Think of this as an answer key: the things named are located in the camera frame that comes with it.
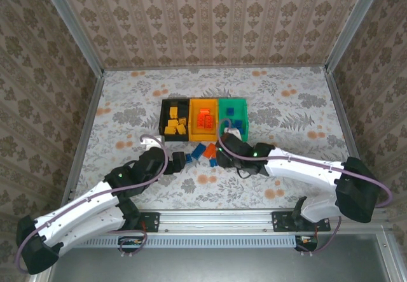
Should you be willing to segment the black plastic bin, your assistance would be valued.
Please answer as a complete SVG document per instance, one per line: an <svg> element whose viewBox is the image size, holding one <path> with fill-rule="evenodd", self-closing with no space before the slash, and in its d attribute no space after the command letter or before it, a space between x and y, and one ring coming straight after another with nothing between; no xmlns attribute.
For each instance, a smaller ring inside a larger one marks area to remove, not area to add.
<svg viewBox="0 0 407 282"><path fill-rule="evenodd" d="M169 117L169 109L171 106L178 107L178 118L186 118L186 135L179 135L178 133L174 135L165 135L164 130L167 126L168 120L171 118ZM173 98L173 99L163 99L161 105L161 112L160 112L160 121L159 121L159 133L162 135L166 141L171 142L186 142L189 141L189 110L190 110L190 100L187 98Z"/></svg>

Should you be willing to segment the green plastic bin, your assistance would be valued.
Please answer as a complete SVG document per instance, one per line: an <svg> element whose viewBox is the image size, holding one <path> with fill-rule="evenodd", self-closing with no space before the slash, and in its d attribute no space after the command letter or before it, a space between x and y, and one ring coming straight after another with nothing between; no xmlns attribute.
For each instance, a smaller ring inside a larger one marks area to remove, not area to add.
<svg viewBox="0 0 407 282"><path fill-rule="evenodd" d="M234 109L233 116L226 115L227 108ZM246 133L244 135L241 135L242 141L246 142L248 140L249 118L248 118L248 112L247 112L247 102L245 99L243 99L243 98L220 98L220 99L218 99L218 115L219 115L219 120L222 120L224 118L230 119L233 128L236 128L233 124L234 121L241 120L242 121L241 128L245 129L245 131L246 131Z"/></svg>

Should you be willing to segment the aluminium mounting rail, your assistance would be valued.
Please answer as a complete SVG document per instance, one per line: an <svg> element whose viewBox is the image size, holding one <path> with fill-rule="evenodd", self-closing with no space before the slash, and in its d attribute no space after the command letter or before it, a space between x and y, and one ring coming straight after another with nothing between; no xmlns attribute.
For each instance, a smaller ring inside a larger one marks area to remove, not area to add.
<svg viewBox="0 0 407 282"><path fill-rule="evenodd" d="M169 234L237 234L273 232L274 226L289 209L224 210L142 210L153 217L160 233Z"/></svg>

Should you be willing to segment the large light blue lego brick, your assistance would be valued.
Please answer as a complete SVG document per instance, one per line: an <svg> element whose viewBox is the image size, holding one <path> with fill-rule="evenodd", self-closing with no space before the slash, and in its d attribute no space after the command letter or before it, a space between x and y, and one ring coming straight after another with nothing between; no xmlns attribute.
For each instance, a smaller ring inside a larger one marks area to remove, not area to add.
<svg viewBox="0 0 407 282"><path fill-rule="evenodd" d="M191 157L195 160L198 160L206 150L206 146L202 143L199 143L197 147L192 151Z"/></svg>

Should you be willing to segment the floral patterned tablecloth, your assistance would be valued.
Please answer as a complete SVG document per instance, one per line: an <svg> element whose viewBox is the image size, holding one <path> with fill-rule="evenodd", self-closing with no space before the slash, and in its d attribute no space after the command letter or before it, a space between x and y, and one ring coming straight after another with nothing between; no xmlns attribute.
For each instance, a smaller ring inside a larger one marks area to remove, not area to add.
<svg viewBox="0 0 407 282"><path fill-rule="evenodd" d="M157 134L167 98L243 98L248 142L297 155L344 161L348 149L321 67L109 71L97 106L76 195L144 151L142 134ZM322 190L287 177L248 176L211 167L205 157L161 177L134 197L140 209L291 208Z"/></svg>

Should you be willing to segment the aluminium frame corner post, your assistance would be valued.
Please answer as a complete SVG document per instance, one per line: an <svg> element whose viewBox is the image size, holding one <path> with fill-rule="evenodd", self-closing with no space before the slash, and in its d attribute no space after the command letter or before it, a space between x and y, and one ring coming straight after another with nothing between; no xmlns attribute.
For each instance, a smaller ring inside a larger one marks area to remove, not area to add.
<svg viewBox="0 0 407 282"><path fill-rule="evenodd" d="M60 17L67 26L69 32L73 36L76 44L78 45L81 53L88 62L96 78L103 76L104 66L99 60L95 50L92 48L85 30L82 28L80 21L76 18L69 2L67 0L51 0L57 9Z"/></svg>
<svg viewBox="0 0 407 282"><path fill-rule="evenodd" d="M370 6L374 0L357 0L350 15L336 40L335 45L325 63L326 71L332 73L338 65L352 38L360 28Z"/></svg>

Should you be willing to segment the grey metal sheet panel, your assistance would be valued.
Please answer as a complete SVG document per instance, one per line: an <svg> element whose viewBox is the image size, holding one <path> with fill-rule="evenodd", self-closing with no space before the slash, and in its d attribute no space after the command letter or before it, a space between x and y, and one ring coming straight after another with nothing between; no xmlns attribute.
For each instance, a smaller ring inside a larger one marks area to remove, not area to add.
<svg viewBox="0 0 407 282"><path fill-rule="evenodd" d="M404 282L373 235L339 235L322 252L293 248L76 248L35 282Z"/></svg>

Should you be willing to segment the aluminium frame side rail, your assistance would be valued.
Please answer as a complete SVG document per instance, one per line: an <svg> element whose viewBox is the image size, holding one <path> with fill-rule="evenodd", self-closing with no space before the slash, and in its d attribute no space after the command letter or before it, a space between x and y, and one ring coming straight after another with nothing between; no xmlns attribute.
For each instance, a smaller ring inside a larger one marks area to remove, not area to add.
<svg viewBox="0 0 407 282"><path fill-rule="evenodd" d="M83 166L83 161L86 154L86 149L90 139L92 126L95 120L98 103L102 95L102 88L104 85L104 77L101 76L97 79L95 84L95 89L92 94L92 99L90 101L89 109L86 114L85 122L83 124L83 130L79 139L78 147L72 162L71 170L67 179L66 188L62 197L61 205L64 206L72 200L76 186L79 181L79 176L81 173L81 168Z"/></svg>
<svg viewBox="0 0 407 282"><path fill-rule="evenodd" d="M348 219L369 223L374 210L385 207L391 201L392 193L360 159L335 79L326 69L324 75L350 155L342 164L344 173L336 181L337 204L341 214Z"/></svg>

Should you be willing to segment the yellow plastic bin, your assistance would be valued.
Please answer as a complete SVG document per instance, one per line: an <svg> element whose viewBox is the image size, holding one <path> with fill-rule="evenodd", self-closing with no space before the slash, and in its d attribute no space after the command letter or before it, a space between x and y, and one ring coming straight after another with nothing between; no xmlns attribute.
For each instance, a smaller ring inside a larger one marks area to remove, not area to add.
<svg viewBox="0 0 407 282"><path fill-rule="evenodd" d="M197 116L201 109L209 111L209 115L214 117L214 128L199 129L197 127ZM217 125L218 125L218 100L216 98L192 98L190 99L189 110L189 140L190 141L216 141L217 139Z"/></svg>

